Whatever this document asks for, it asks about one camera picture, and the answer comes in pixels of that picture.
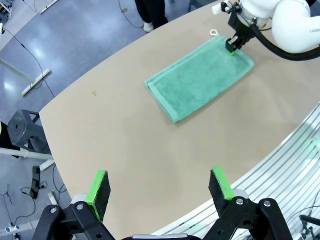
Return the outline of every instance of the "towel loop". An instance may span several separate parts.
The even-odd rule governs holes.
[[[211,35],[211,36],[215,37],[215,36],[217,36],[218,34],[219,34],[219,33],[218,33],[217,29],[213,28],[213,29],[210,30],[210,35]]]

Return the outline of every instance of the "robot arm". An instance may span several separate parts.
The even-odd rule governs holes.
[[[233,4],[224,1],[220,6],[214,6],[212,12],[230,14],[228,24],[235,30],[235,35],[226,42],[229,52],[240,49],[256,37],[278,56],[301,61],[320,57],[320,16],[310,17],[309,5],[312,3],[314,0],[240,0]],[[272,35],[279,47],[261,33],[270,18]]]
[[[273,13],[272,35],[286,52],[307,51],[320,44],[320,16],[310,17],[304,0],[282,0]]]

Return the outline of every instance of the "green towel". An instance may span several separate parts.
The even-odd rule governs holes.
[[[210,102],[254,66],[240,50],[230,56],[225,48],[226,40],[220,35],[213,37],[145,81],[174,123]]]

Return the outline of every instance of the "black pants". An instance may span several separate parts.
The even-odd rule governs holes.
[[[20,147],[11,144],[9,133],[7,130],[7,125],[1,122],[1,133],[0,133],[0,148],[20,150]]]
[[[165,0],[135,0],[136,9],[145,23],[156,29],[168,22],[165,16]]]

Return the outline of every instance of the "tabletop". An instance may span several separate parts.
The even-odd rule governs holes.
[[[212,166],[236,181],[318,103],[319,60],[284,60],[252,39],[242,50],[253,69],[173,124],[145,80],[208,41],[211,29],[233,36],[227,22],[210,5],[188,13],[101,62],[41,110],[71,197],[88,192],[98,169],[108,170],[104,224],[116,239],[155,232],[210,199]]]

